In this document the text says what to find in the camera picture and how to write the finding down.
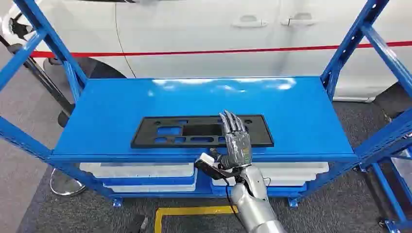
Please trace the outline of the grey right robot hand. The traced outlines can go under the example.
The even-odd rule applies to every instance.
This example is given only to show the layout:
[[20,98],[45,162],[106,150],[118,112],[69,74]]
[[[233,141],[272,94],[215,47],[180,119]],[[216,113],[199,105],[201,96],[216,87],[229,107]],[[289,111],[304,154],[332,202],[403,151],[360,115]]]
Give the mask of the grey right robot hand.
[[228,170],[250,165],[253,157],[251,139],[243,121],[227,110],[219,113],[219,116],[222,120],[227,154],[216,154],[218,168]]

